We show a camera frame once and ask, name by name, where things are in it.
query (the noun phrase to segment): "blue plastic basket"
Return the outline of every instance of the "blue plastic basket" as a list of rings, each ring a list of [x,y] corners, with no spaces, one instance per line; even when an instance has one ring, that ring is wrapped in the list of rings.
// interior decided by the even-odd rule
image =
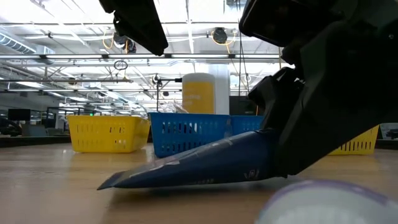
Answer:
[[[263,116],[231,116],[233,135],[260,129]]]
[[[149,113],[155,155],[174,155],[231,136],[231,118],[219,114]]]

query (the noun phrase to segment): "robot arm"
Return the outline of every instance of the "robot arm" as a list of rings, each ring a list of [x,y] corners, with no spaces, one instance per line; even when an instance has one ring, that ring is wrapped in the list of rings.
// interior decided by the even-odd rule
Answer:
[[[167,41],[153,0],[125,7],[100,1],[107,12],[116,10],[119,34],[163,54]],[[239,29],[283,47],[282,58],[295,65],[249,94],[265,109],[263,130],[279,134],[270,176],[297,174],[375,125],[397,120],[395,0],[252,0]]]

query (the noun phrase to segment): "yellow plastic basket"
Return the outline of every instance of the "yellow plastic basket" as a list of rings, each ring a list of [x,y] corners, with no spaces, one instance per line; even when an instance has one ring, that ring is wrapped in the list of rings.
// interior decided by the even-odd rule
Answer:
[[[374,153],[379,126],[360,134],[329,155],[369,155]]]
[[[132,116],[68,116],[75,152],[132,152],[147,143],[150,122]]]

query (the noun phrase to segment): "wooden table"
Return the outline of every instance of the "wooden table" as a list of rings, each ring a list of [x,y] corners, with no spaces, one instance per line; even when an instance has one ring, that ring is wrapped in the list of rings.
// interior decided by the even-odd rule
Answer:
[[[269,197],[303,179],[338,179],[398,199],[398,151],[328,156],[297,177],[168,190],[96,188],[111,174],[153,160],[75,154],[70,144],[0,149],[0,223],[254,223]]]

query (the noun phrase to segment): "purple rim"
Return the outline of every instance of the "purple rim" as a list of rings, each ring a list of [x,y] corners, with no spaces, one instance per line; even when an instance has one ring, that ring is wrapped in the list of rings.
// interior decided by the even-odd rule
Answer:
[[[358,195],[361,195],[363,197],[366,197],[372,201],[375,201],[382,206],[386,206],[387,202],[389,199],[381,195],[379,193],[376,193],[372,190],[366,189],[364,187],[361,187],[356,184],[350,184],[342,181],[337,181],[337,180],[304,180],[303,182],[297,183],[297,184],[292,184],[287,187],[284,187],[283,189],[279,190],[276,192],[266,203],[266,206],[262,209],[260,213],[260,217],[262,217],[262,214],[268,210],[268,208],[274,204],[275,201],[283,197],[285,194],[292,192],[294,190],[301,190],[301,189],[308,189],[308,188],[314,188],[314,187],[324,187],[324,188],[334,188],[334,189],[339,189],[339,190],[344,190],[347,192],[355,193]]]

